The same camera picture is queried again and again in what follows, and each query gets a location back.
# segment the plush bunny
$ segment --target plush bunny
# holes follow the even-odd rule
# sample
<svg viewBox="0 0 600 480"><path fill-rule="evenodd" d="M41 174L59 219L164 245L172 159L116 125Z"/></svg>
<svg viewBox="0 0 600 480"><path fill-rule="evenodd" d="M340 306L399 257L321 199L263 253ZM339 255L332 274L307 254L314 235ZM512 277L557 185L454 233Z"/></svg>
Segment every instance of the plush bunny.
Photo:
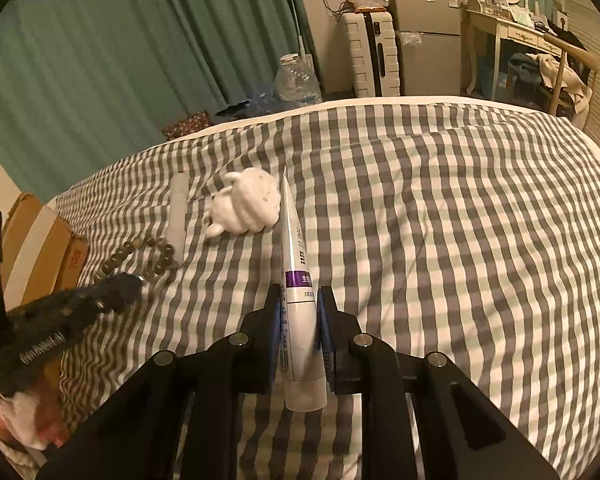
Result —
<svg viewBox="0 0 600 480"><path fill-rule="evenodd" d="M241 173L227 173L226 179L232 185L214 196L207 238L224 231L236 235L247 231L257 233L278 221L280 192L273 176L259 168L247 168Z"/></svg>

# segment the plaid bedding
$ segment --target plaid bedding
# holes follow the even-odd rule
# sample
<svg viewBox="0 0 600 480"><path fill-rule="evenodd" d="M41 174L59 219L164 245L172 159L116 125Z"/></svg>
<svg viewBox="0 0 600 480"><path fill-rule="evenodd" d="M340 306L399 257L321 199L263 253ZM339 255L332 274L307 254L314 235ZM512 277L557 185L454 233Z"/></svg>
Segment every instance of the plaid bedding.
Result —
<svg viewBox="0 0 600 480"><path fill-rule="evenodd" d="M91 246L87 283L123 241L164 231L170 177L190 173L184 267L64 357L72 428L154 352L206 349L263 305L279 229L203 238L223 175L250 166L288 168L314 283L363 330L448 354L562 478L586 468L600 450L600 165L566 120L488 105L306 112L156 146L59 196ZM279 382L245 396L240 475L355 478L360 408L291 413Z"/></svg>

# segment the plastic water bottle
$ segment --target plastic water bottle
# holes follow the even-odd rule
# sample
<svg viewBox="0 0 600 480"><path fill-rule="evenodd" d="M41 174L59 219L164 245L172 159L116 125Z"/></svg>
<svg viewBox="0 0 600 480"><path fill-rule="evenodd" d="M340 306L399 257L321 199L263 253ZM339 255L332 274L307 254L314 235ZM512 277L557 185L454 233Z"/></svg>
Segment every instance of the plastic water bottle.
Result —
<svg viewBox="0 0 600 480"><path fill-rule="evenodd" d="M286 54L280 58L276 92L280 100L286 103L287 109L322 102L318 79L298 54Z"/></svg>

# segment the purple label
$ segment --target purple label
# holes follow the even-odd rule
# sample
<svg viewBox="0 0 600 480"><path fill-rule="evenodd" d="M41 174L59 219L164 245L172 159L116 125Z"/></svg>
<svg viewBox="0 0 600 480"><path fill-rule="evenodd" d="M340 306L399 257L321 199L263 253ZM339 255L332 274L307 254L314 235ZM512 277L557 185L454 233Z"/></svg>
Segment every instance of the purple label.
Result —
<svg viewBox="0 0 600 480"><path fill-rule="evenodd" d="M285 272L286 286L312 286L311 275L306 270L288 270Z"/></svg>

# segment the mini refrigerator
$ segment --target mini refrigerator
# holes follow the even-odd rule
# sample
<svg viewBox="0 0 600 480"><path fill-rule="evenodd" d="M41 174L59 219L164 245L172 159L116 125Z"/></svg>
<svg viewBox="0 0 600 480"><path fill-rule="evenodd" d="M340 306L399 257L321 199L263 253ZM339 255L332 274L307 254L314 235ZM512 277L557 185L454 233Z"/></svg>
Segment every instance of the mini refrigerator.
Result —
<svg viewBox="0 0 600 480"><path fill-rule="evenodd" d="M403 95L460 95L458 0L391 0ZM402 44L401 32L417 32Z"/></svg>

